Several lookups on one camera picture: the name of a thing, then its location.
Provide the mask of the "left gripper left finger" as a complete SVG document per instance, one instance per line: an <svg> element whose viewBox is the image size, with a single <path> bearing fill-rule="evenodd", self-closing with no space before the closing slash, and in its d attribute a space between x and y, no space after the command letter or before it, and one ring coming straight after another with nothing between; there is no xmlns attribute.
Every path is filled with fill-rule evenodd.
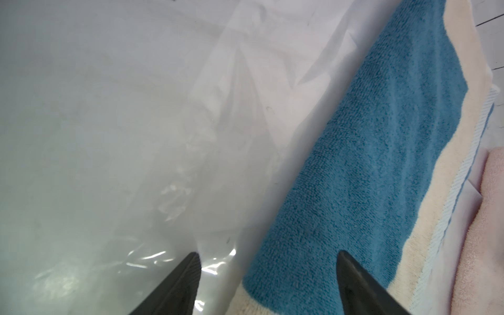
<svg viewBox="0 0 504 315"><path fill-rule="evenodd" d="M130 315L191 315L201 274L199 254L189 253Z"/></svg>

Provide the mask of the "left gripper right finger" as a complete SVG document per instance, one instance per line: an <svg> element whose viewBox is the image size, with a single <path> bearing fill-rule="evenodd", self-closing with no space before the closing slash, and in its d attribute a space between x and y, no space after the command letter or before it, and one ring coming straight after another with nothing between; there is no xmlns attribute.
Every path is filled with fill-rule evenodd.
<svg viewBox="0 0 504 315"><path fill-rule="evenodd" d="M348 252L338 253L336 273L345 315L410 314Z"/></svg>

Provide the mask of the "pink towel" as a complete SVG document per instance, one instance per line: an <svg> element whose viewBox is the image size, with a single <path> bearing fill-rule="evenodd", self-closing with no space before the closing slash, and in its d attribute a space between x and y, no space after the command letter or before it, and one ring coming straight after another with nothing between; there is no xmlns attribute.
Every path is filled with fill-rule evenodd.
<svg viewBox="0 0 504 315"><path fill-rule="evenodd" d="M461 251L452 314L503 314L503 148L490 151L482 203Z"/></svg>

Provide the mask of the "blue and cream towel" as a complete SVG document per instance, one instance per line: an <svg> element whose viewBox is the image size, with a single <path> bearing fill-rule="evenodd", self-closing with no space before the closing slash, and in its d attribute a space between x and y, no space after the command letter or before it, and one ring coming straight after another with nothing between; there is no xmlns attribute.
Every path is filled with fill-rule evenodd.
<svg viewBox="0 0 504 315"><path fill-rule="evenodd" d="M340 251L409 314L497 88L470 1L402 1L286 196L229 314L344 314Z"/></svg>

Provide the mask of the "clear plastic vacuum bag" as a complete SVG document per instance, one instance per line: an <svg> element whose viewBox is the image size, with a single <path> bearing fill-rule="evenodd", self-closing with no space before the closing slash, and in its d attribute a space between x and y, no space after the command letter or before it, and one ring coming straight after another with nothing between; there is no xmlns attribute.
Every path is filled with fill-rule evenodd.
<svg viewBox="0 0 504 315"><path fill-rule="evenodd" d="M396 1L2 1L1 313L224 314Z"/></svg>

